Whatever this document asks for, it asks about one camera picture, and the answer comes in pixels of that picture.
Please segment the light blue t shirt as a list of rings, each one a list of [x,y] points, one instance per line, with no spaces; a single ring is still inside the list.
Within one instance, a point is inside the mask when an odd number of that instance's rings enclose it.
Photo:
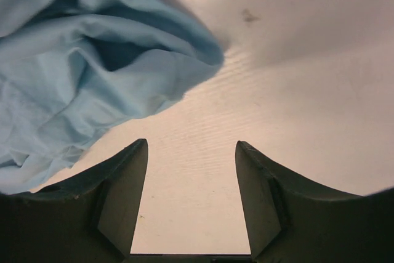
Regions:
[[[1,0],[1,192],[43,184],[222,64],[207,28],[164,0]]]

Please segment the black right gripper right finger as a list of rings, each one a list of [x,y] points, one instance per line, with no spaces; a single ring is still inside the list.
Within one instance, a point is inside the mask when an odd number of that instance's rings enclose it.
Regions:
[[[312,181],[236,144],[236,175],[256,262],[392,262],[393,190],[368,196]]]

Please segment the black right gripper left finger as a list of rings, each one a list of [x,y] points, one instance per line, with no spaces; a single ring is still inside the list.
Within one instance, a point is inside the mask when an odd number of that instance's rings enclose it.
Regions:
[[[139,139],[36,193],[1,195],[1,261],[128,261],[147,163]]]

